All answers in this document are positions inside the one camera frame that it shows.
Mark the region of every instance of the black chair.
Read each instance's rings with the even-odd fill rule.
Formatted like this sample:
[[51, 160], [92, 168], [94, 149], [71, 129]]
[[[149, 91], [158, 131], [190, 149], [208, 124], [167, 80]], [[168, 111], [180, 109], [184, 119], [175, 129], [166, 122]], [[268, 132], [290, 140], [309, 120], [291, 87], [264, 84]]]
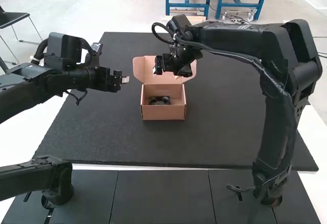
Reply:
[[[23, 42], [23, 43], [30, 43], [30, 44], [39, 44], [39, 43], [35, 43], [35, 42], [30, 42], [30, 41], [25, 41], [25, 40], [21, 40], [18, 39], [17, 34], [15, 32], [15, 29], [13, 27], [13, 24], [25, 19], [25, 18], [29, 18], [33, 27], [35, 28], [37, 34], [39, 35], [40, 39], [42, 39], [41, 35], [39, 34], [39, 32], [37, 31], [33, 21], [30, 18], [30, 14], [29, 13], [21, 13], [21, 12], [6, 12], [2, 9], [2, 7], [0, 6], [0, 29], [4, 29], [6, 27], [11, 26], [12, 30], [14, 31], [15, 37], [19, 42]], [[15, 62], [11, 62], [12, 64], [19, 64], [19, 60], [17, 59], [17, 57], [15, 56], [15, 54], [11, 51], [11, 49], [9, 48], [9, 46], [7, 45], [7, 43], [5, 42], [5, 40], [2, 38], [2, 36], [0, 35], [0, 38], [2, 39], [2, 41], [5, 43], [6, 47], [9, 49], [9, 51], [11, 52], [11, 54], [14, 56], [14, 58], [16, 59], [16, 63]]]

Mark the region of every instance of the box lid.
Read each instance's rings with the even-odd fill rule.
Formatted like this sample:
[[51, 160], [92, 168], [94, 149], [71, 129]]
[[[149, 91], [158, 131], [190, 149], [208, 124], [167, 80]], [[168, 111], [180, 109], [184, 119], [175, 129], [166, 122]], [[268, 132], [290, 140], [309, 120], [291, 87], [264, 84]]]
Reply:
[[133, 73], [135, 78], [144, 84], [182, 84], [196, 75], [196, 60], [191, 63], [193, 75], [191, 77], [176, 78], [172, 72], [164, 72], [162, 75], [154, 75], [155, 56], [143, 56], [133, 58]]

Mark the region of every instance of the cable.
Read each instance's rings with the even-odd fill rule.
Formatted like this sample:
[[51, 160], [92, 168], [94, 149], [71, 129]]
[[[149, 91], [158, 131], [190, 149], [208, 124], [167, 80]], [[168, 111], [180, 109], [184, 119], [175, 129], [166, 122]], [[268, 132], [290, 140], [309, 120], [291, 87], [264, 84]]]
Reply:
[[152, 24], [152, 27], [151, 27], [151, 30], [152, 30], [152, 33], [153, 35], [160, 41], [166, 43], [166, 44], [175, 44], [173, 41], [169, 41], [169, 40], [166, 40], [166, 39], [163, 39], [161, 38], [157, 32], [155, 31], [155, 27], [156, 26], [159, 26], [159, 27], [162, 27], [163, 29], [165, 29], [169, 34], [170, 36], [173, 36], [174, 35], [174, 32], [171, 31], [168, 27], [166, 27], [165, 25], [163, 25], [162, 23], [160, 22], [155, 22], [154, 24]]
[[249, 58], [247, 58], [246, 55], [237, 54], [237, 53], [233, 53], [233, 52], [227, 52], [227, 51], [221, 51], [221, 50], [218, 50], [218, 49], [213, 49], [213, 48], [211, 48], [211, 47], [209, 47], [209, 46], [207, 46], [205, 44], [202, 44], [202, 43], [183, 40], [178, 35], [175, 36], [175, 39], [179, 43], [186, 44], [186, 45], [191, 45], [191, 46], [194, 46], [194, 47], [198, 47], [198, 48], [203, 49], [204, 51], [207, 51], [207, 52], [210, 52], [210, 53], [213, 53], [213, 54], [216, 54], [216, 55], [225, 56], [225, 57], [232, 57], [232, 58], [234, 58], [234, 59], [236, 59], [238, 61], [241, 61], [243, 63], [250, 64], [251, 62], [253, 62]]
[[[48, 39], [45, 39], [39, 44], [33, 57], [37, 60], [42, 60], [44, 58], [43, 52], [47, 46], [48, 46]], [[36, 65], [40, 64], [39, 61], [36, 61], [34, 59], [31, 61], [31, 63], [36, 64]]]
[[255, 186], [248, 187], [248, 188], [245, 188], [245, 189], [241, 189], [241, 188], [235, 187], [233, 185], [227, 185], [226, 188], [228, 190], [233, 191], [233, 192], [249, 192], [249, 191], [255, 190]]
[[209, 7], [210, 7], [211, 9], [213, 9], [215, 12], [217, 12], [217, 10], [215, 10], [211, 5], [209, 5]]

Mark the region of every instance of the robotic arm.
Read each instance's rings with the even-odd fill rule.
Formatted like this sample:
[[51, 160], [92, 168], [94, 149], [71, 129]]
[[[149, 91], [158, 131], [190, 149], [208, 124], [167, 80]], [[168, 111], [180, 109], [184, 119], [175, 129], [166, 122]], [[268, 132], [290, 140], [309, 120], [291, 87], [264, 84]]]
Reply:
[[[82, 49], [88, 54], [84, 63]], [[117, 92], [129, 77], [121, 71], [99, 65], [102, 44], [90, 46], [86, 40], [69, 35], [50, 33], [38, 47], [31, 63], [12, 69], [0, 59], [6, 74], [0, 76], [0, 123], [12, 116], [44, 103], [64, 92], [72, 95], [76, 104], [86, 96], [86, 89]], [[68, 89], [84, 91], [77, 98]], [[23, 193], [42, 190], [42, 205], [49, 209], [67, 203], [73, 195], [72, 164], [51, 156], [36, 157], [29, 162], [0, 167], [0, 201]]]
[[[163, 27], [173, 41], [162, 39], [155, 26]], [[262, 204], [278, 206], [282, 187], [291, 170], [295, 133], [302, 110], [322, 74], [318, 53], [304, 20], [285, 24], [237, 25], [205, 22], [192, 26], [185, 15], [163, 26], [154, 23], [152, 32], [170, 45], [170, 53], [156, 56], [154, 74], [173, 72], [190, 77], [190, 63], [202, 58], [201, 50], [249, 63], [260, 73], [266, 97], [266, 118], [258, 156], [252, 166], [252, 191]]]
[[[84, 63], [82, 49], [88, 54]], [[74, 36], [50, 33], [38, 47], [31, 63], [24, 63], [6, 71], [0, 76], [0, 123], [12, 116], [44, 103], [55, 95], [64, 92], [74, 96], [77, 105], [86, 96], [86, 89], [117, 92], [121, 85], [129, 81], [121, 71], [101, 67], [99, 57], [102, 44], [90, 46], [86, 40]], [[44, 66], [39, 66], [44, 59]], [[85, 92], [77, 98], [67, 90]]]

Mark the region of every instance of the open cardboard box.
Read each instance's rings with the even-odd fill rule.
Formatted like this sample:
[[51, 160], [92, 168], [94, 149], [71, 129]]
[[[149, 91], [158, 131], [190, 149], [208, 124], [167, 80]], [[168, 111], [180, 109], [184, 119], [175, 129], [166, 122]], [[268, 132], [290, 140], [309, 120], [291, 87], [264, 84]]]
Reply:
[[[141, 113], [143, 120], [184, 120], [186, 96], [184, 82], [196, 75], [196, 61], [191, 63], [193, 76], [176, 78], [172, 72], [153, 74], [155, 56], [135, 57], [134, 76], [142, 82]], [[169, 96], [170, 105], [149, 105], [153, 96]]]

